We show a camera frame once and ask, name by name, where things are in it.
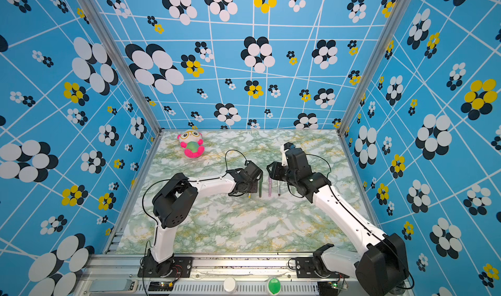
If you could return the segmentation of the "pink pen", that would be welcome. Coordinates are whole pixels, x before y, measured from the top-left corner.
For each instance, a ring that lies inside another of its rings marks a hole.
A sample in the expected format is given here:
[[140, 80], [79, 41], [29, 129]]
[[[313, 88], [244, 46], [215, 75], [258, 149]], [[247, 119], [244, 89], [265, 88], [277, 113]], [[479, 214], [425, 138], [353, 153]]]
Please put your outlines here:
[[273, 192], [273, 180], [271, 177], [268, 177], [268, 192], [267, 192], [267, 195], [269, 198], [272, 197], [272, 192]]

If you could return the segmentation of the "dark green pen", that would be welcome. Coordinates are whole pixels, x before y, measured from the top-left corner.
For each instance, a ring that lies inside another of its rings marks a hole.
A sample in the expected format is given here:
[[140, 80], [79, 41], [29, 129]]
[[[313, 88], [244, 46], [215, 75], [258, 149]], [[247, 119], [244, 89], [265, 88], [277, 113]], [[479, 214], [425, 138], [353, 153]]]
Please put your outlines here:
[[263, 184], [263, 178], [261, 177], [258, 181], [258, 197], [262, 198], [262, 184]]

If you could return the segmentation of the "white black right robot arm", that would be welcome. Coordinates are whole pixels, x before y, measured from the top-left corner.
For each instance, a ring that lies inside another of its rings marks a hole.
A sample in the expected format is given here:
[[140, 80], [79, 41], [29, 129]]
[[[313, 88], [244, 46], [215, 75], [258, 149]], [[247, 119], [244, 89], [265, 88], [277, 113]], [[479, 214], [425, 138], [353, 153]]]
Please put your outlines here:
[[302, 198], [322, 210], [349, 238], [353, 252], [325, 244], [313, 252], [317, 274], [357, 279], [368, 295], [399, 295], [410, 276], [405, 243], [396, 233], [386, 234], [360, 215], [320, 172], [313, 172], [306, 153], [287, 142], [282, 160], [267, 166], [272, 180], [293, 186]]

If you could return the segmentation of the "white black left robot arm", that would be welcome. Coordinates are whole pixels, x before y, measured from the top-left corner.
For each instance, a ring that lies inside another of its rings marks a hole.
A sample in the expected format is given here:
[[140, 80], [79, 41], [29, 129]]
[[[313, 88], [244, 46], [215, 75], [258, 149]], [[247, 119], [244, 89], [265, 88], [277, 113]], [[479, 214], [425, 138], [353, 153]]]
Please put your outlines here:
[[177, 227], [188, 217], [197, 198], [256, 193], [262, 176], [263, 171], [248, 160], [243, 168], [227, 170], [217, 177], [195, 179], [177, 173], [169, 179], [152, 200], [156, 227], [153, 246], [144, 259], [146, 273], [166, 277], [178, 269], [174, 261]]

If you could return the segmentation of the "pink white plush toy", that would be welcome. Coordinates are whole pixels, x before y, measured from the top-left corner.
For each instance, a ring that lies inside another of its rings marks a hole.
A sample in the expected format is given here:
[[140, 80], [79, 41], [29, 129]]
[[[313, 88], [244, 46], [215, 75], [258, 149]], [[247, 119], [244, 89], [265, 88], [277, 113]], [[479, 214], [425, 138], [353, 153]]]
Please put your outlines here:
[[196, 130], [187, 130], [177, 136], [183, 153], [190, 159], [201, 157], [205, 151], [202, 133]]

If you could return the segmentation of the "white round button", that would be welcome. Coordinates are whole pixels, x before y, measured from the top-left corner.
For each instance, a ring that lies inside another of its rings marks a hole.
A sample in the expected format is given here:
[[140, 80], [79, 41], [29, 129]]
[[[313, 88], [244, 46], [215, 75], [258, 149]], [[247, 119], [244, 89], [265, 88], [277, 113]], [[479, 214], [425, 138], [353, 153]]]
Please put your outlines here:
[[227, 293], [236, 293], [237, 291], [237, 281], [235, 278], [228, 277], [223, 282], [223, 289]]

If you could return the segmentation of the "green push button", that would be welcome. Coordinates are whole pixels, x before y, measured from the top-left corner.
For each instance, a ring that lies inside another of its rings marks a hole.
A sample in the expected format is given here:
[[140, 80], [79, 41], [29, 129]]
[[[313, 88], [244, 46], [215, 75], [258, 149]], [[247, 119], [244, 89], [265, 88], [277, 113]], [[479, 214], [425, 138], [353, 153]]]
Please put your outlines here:
[[279, 279], [270, 278], [266, 284], [267, 293], [270, 296], [277, 296], [282, 290], [282, 285]]

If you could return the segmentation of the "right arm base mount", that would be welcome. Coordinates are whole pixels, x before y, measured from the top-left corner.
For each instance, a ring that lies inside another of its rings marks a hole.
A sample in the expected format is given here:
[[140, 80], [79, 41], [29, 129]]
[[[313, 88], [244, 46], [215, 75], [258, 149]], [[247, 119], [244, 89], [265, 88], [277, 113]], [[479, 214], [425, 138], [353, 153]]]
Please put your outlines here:
[[340, 279], [354, 277], [353, 258], [357, 254], [339, 249], [333, 244], [325, 244], [311, 256], [292, 258], [288, 267], [296, 272], [299, 279]]

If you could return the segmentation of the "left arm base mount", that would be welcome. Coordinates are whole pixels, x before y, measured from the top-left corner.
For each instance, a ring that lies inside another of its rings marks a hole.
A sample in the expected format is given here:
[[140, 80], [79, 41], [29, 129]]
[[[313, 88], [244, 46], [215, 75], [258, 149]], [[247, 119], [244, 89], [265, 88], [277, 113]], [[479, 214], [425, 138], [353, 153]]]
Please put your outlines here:
[[148, 253], [140, 260], [139, 278], [189, 278], [193, 267], [192, 257], [172, 256], [162, 263]]

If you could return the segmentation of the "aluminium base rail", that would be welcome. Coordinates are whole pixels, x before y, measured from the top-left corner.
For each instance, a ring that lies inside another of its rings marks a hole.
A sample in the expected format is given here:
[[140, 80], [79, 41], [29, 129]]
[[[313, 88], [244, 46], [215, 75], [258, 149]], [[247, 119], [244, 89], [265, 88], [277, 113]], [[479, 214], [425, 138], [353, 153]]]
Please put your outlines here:
[[[299, 279], [288, 267], [292, 254], [193, 254], [189, 278], [139, 278], [142, 256], [108, 254], [92, 257], [75, 287], [75, 295], [268, 295], [270, 278], [280, 280], [279, 295], [318, 295], [321, 279]], [[236, 293], [223, 289], [237, 281]]]

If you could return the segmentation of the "aluminium corner post right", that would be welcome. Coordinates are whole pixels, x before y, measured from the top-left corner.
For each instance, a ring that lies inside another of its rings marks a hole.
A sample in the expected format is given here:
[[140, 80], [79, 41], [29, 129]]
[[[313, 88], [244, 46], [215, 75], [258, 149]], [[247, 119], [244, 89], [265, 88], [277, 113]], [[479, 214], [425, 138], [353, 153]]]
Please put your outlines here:
[[371, 79], [374, 76], [374, 73], [378, 69], [380, 62], [382, 61], [384, 51], [387, 48], [387, 45], [390, 43], [391, 39], [399, 27], [403, 16], [407, 12], [408, 6], [412, 0], [397, 0], [396, 8], [391, 13], [390, 17], [387, 20], [386, 25], [384, 26], [380, 38], [377, 41], [376, 46], [369, 58], [369, 61], [366, 65], [362, 73], [361, 82], [358, 84], [353, 97], [347, 107], [345, 115], [342, 119], [341, 127], [339, 129], [339, 135], [342, 136], [344, 132], [348, 129], [351, 124], [352, 119], [355, 116], [357, 111], [357, 107], [359, 106], [359, 102], [366, 92]]

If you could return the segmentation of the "aluminium corner post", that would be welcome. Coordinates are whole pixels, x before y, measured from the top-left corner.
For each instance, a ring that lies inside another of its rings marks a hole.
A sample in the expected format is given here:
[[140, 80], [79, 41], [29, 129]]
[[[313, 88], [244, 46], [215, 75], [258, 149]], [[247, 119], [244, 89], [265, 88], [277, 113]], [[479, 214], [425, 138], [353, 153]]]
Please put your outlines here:
[[128, 88], [131, 96], [136, 101], [139, 109], [141, 109], [147, 122], [150, 124], [153, 132], [156, 136], [161, 135], [162, 129], [153, 114], [152, 109], [146, 104], [144, 94], [140, 87], [138, 86], [134, 76], [132, 75], [128, 64], [125, 62], [121, 55], [121, 52], [113, 39], [110, 32], [110, 28], [105, 24], [104, 18], [99, 14], [95, 3], [92, 0], [77, 0], [78, 3], [83, 7], [83, 11], [88, 16], [93, 26], [93, 30], [96, 32], [101, 44], [106, 49], [107, 53], [111, 57], [112, 62], [116, 66], [118, 74], [123, 79], [125, 86]]
[[384, 51], [387, 48], [387, 45], [390, 43], [391, 39], [399, 27], [403, 16], [407, 12], [408, 6], [412, 0], [397, 0], [396, 8], [391, 13], [390, 17], [387, 20], [386, 25], [384, 26], [380, 38], [377, 41], [376, 46], [369, 58], [369, 61], [366, 65], [362, 73], [361, 82], [358, 84], [353, 97], [347, 107], [345, 115], [342, 119], [341, 127], [339, 129], [339, 135], [342, 136], [344, 132], [348, 129], [351, 124], [352, 119], [355, 116], [357, 111], [357, 107], [359, 106], [359, 102], [366, 92], [371, 79], [374, 76], [374, 73], [378, 69], [380, 62], [382, 61]]

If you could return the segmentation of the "aluminium corner post left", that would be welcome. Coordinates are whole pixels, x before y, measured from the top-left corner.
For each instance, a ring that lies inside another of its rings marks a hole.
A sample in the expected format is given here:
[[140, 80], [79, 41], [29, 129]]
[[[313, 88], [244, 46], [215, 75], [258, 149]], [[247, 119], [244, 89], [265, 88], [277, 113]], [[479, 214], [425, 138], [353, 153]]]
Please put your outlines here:
[[132, 75], [128, 64], [125, 62], [121, 55], [121, 52], [113, 39], [110, 32], [110, 28], [105, 24], [104, 18], [99, 14], [95, 3], [92, 0], [77, 0], [78, 3], [83, 7], [83, 11], [88, 16], [93, 26], [93, 30], [96, 32], [101, 44], [106, 49], [107, 53], [111, 57], [112, 62], [116, 66], [118, 74], [123, 79], [125, 86], [128, 88], [131, 96], [136, 101], [139, 109], [141, 109], [147, 122], [150, 124], [153, 132], [156, 136], [161, 135], [162, 129], [153, 114], [152, 109], [146, 104], [144, 94], [140, 87], [138, 86], [134, 76]]

